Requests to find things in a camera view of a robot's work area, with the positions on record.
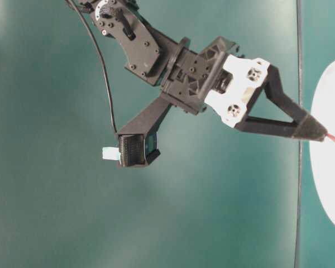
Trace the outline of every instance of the white connector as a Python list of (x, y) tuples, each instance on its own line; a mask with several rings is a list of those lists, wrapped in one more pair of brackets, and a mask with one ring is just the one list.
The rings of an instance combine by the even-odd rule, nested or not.
[(121, 153), (119, 152), (119, 148), (115, 148), (115, 147), (103, 148), (103, 159), (120, 161)]

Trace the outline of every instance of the green backdrop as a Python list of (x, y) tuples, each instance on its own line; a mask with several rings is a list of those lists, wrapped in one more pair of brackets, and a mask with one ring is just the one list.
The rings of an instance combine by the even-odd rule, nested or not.
[[(270, 61), (298, 100), (295, 1), (139, 5), (195, 51), (222, 35)], [(126, 72), (118, 44), (94, 31), (121, 127), (159, 90)], [(254, 114), (287, 119), (264, 99)], [(0, 268), (293, 267), (296, 141), (237, 132), (211, 109), (172, 109), (159, 140), (162, 155), (146, 169), (103, 161), (115, 141), (77, 15), (61, 0), (0, 0)]]

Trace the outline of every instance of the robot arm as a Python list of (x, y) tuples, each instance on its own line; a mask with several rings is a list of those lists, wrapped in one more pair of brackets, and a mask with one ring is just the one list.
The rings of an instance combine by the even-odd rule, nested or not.
[[(160, 154), (157, 131), (171, 106), (197, 115), (211, 106), (226, 125), (240, 131), (300, 140), (323, 141), (327, 130), (284, 92), (278, 69), (262, 59), (238, 57), (235, 42), (218, 37), (200, 53), (154, 29), (135, 0), (81, 0), (94, 25), (125, 51), (125, 68), (161, 94), (118, 131), (118, 149), (103, 149), (121, 166), (147, 166)], [(262, 91), (293, 122), (250, 117)]]

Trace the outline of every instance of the black bracket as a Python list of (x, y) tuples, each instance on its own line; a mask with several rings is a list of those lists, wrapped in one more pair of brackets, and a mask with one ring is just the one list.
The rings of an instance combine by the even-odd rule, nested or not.
[[(263, 89), (267, 98), (289, 115), (293, 119), (292, 122), (248, 116)], [(323, 141), (328, 134), (322, 124), (283, 92), (279, 71), (273, 65), (269, 66), (265, 84), (255, 91), (247, 109), (244, 119), (235, 126), (243, 132), (314, 141)]]

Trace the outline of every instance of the screw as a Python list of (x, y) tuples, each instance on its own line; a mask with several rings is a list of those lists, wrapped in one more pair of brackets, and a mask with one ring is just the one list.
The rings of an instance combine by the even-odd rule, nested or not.
[(241, 108), (238, 105), (231, 105), (228, 107), (228, 114), (232, 117), (238, 117), (241, 113)]

